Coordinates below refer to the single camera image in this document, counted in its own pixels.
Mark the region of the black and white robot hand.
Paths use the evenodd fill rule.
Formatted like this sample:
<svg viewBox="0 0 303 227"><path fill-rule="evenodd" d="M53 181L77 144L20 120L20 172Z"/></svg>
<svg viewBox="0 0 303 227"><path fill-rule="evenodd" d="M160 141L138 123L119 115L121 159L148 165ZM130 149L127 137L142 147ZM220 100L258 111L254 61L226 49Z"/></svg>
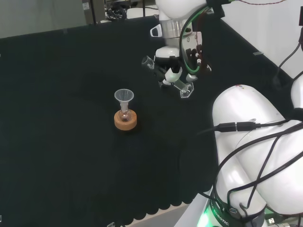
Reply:
<svg viewBox="0 0 303 227"><path fill-rule="evenodd" d="M198 74L210 73L210 64L203 58L202 33L185 29L182 43L179 42L181 28L174 21L164 21L150 30L152 37L164 38L166 45L156 50L153 63L148 67L154 71L160 84L175 85L186 72L186 81L197 80Z"/></svg>

